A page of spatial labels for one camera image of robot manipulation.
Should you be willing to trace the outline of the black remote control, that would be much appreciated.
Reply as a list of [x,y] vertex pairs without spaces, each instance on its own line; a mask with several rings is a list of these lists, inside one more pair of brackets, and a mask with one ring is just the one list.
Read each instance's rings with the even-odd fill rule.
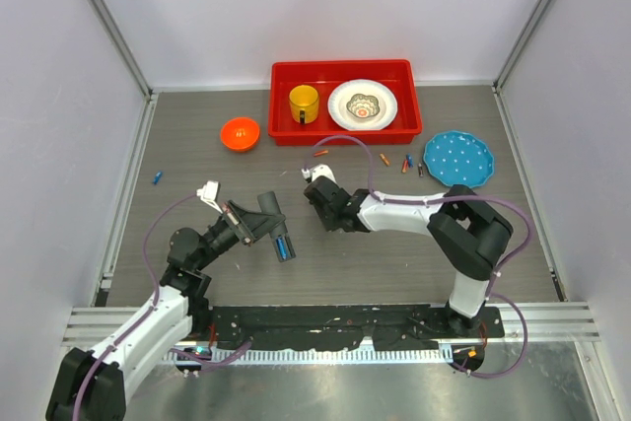
[[274,229],[269,232],[278,260],[280,262],[285,262],[294,259],[296,254],[285,223],[285,216],[281,211],[275,192],[268,191],[259,194],[257,196],[257,202],[263,213],[274,214],[276,216],[280,216],[282,219],[282,222],[276,225]]

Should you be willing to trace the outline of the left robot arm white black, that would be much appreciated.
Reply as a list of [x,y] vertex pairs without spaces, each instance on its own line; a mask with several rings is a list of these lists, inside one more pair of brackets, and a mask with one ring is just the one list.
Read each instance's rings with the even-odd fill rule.
[[286,217],[272,191],[257,197],[258,210],[234,201],[220,206],[216,223],[203,234],[175,231],[167,268],[153,279],[148,301],[122,326],[90,349],[63,357],[44,417],[47,420],[121,420],[127,404],[157,363],[184,338],[202,339],[212,311],[203,270],[237,244],[251,246],[265,236],[280,260],[294,253],[286,243]]

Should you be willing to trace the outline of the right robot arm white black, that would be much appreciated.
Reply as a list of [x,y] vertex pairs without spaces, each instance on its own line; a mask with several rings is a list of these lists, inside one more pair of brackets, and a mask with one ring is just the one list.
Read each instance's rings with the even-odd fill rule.
[[465,185],[446,194],[394,196],[358,189],[349,194],[333,178],[307,179],[304,195],[330,232],[397,231],[428,236],[456,270],[445,323],[458,337],[481,323],[493,270],[513,234],[512,225]]

